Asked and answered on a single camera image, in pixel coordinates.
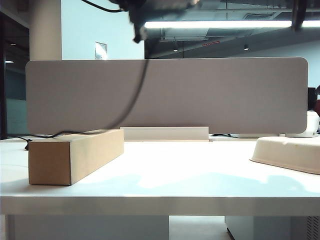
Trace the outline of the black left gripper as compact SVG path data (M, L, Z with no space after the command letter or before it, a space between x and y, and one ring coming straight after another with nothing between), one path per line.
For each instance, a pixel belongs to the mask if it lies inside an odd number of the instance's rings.
M148 16L146 13L183 12L195 7L200 0L110 0L110 2L128 12L134 29L133 41L139 43L147 36L145 23L148 21Z

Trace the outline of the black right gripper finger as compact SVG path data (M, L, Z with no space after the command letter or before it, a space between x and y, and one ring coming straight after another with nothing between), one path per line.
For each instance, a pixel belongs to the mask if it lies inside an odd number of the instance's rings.
M291 29L298 32L302 28L307 9L306 0L294 0L292 5Z

